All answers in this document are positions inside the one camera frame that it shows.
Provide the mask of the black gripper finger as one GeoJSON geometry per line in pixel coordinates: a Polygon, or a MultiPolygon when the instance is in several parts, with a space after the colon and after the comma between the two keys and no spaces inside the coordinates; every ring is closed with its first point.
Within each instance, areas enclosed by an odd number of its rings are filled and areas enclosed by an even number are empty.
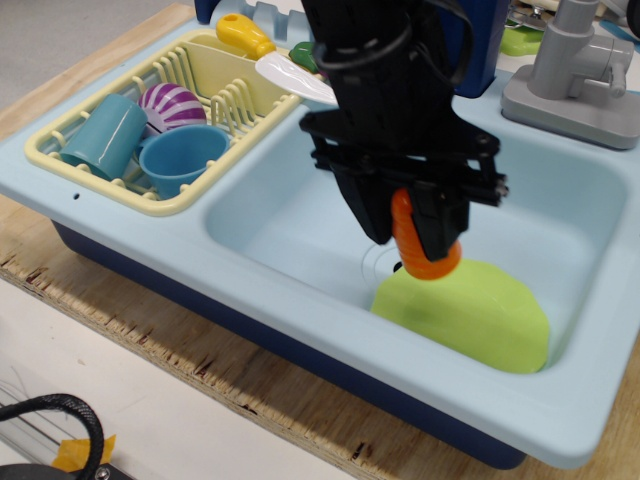
{"type": "Polygon", "coordinates": [[[343,199],[364,233],[376,244],[392,237],[391,201],[395,188],[377,175],[335,171],[343,199]]]}
{"type": "Polygon", "coordinates": [[[408,192],[411,218],[426,258],[443,260],[469,228],[470,201],[431,182],[417,181],[408,192]]]}

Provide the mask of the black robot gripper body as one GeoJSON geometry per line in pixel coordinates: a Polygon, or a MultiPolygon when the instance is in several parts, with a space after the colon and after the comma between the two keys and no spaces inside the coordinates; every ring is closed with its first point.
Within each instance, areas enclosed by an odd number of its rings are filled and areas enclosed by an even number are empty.
{"type": "Polygon", "coordinates": [[[338,105],[307,114],[300,127],[346,199],[370,205],[405,188],[420,206],[496,206],[507,195],[494,162],[499,140],[454,112],[447,66],[424,41],[319,43],[314,56],[338,105]]]}

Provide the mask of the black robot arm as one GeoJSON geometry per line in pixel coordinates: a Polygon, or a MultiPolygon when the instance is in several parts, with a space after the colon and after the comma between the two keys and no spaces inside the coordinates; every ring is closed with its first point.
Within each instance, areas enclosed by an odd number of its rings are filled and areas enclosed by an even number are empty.
{"type": "Polygon", "coordinates": [[[300,126],[320,169],[365,234],[393,239],[393,195],[405,190],[430,261],[468,229],[472,203],[498,205],[506,178],[499,140],[453,109],[473,50],[473,26],[456,1],[307,1],[313,56],[338,105],[300,126]]]}

